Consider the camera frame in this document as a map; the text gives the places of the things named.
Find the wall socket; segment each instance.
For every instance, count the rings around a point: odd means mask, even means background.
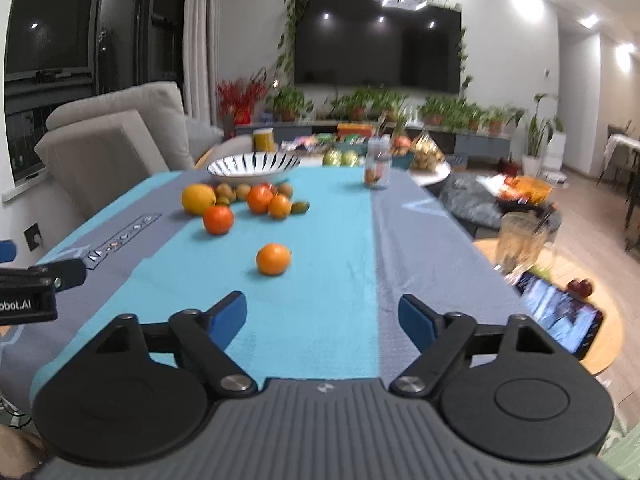
[[[24,232],[24,239],[30,251],[34,251],[37,247],[42,247],[42,235],[38,224],[34,224]]]

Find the white curtain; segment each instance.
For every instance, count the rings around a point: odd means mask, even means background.
[[[184,0],[184,108],[205,124],[216,124],[217,0]]]

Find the white wall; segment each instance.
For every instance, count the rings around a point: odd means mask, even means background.
[[[468,97],[482,105],[533,107],[538,92],[558,92],[558,16],[545,4],[542,18],[530,22],[511,0],[451,0],[463,6],[468,30],[467,73],[474,76]],[[219,77],[249,76],[272,66],[284,30],[282,0],[220,0]],[[545,69],[550,70],[545,78]],[[326,95],[310,92],[316,105]],[[416,97],[424,98],[424,93]],[[544,116],[556,113],[556,102],[543,103]]]
[[[11,0],[0,0],[0,59],[4,46]],[[4,126],[4,92],[0,96],[0,193],[14,186]],[[42,232],[44,249],[30,252],[23,231],[37,222]],[[0,239],[12,238],[18,245],[18,257],[12,265],[34,264],[71,231],[81,224],[81,217],[69,196],[53,180],[37,184],[9,204],[0,203]]]
[[[640,66],[631,57],[631,69],[625,72],[616,60],[617,44],[607,36],[600,36],[602,56],[602,72],[600,75],[600,112],[596,130],[591,174],[600,175],[603,168],[604,149],[607,145],[607,127],[624,127],[631,119],[638,130],[634,134],[640,135]]]
[[[591,172],[600,108],[600,35],[560,32],[560,101],[566,144],[563,162]]]

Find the orange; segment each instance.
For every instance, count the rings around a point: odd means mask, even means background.
[[[225,235],[234,224],[234,214],[226,205],[215,205],[204,212],[202,222],[210,235]]]
[[[202,215],[204,211],[216,205],[216,192],[206,184],[191,184],[182,192],[182,207],[192,215]]]
[[[258,270],[267,276],[282,274],[290,263],[291,251],[280,244],[267,244],[255,255]]]
[[[269,214],[276,220],[284,220],[291,214],[291,202],[286,195],[276,195],[269,202]]]
[[[273,199],[273,193],[262,184],[253,186],[246,196],[246,202],[251,212],[255,215],[264,215],[269,210],[269,202]]]

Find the hanging vine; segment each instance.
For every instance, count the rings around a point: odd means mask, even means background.
[[[298,22],[302,19],[306,8],[308,7],[309,0],[283,0],[286,5],[286,22],[285,30],[280,35],[280,41],[278,42],[278,59],[276,60],[276,70],[283,70],[287,77],[293,79],[293,63],[295,59],[295,43],[296,43],[296,27]],[[457,12],[462,11],[461,4],[449,3],[449,0],[444,0],[443,3],[440,0],[425,0],[432,6],[441,7],[443,9],[455,10]],[[466,53],[465,43],[466,27],[462,27],[460,30],[460,42],[456,45],[458,57],[460,58],[460,75],[465,74],[466,60],[468,54]],[[466,91],[469,83],[473,81],[473,76],[467,75],[461,85],[462,91]]]

